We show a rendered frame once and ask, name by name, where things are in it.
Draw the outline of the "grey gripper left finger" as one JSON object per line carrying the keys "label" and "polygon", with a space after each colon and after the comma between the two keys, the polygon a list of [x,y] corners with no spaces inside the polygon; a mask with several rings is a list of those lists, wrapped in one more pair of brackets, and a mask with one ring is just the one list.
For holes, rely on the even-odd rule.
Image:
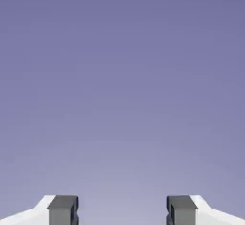
{"label": "grey gripper left finger", "polygon": [[45,195],[32,208],[0,219],[0,225],[79,225],[76,195]]}

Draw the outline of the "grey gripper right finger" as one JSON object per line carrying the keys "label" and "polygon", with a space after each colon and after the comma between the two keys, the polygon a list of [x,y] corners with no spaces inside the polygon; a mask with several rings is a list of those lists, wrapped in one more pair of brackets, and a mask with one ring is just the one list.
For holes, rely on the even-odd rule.
{"label": "grey gripper right finger", "polygon": [[168,195],[166,225],[245,225],[245,219],[211,208],[200,195]]}

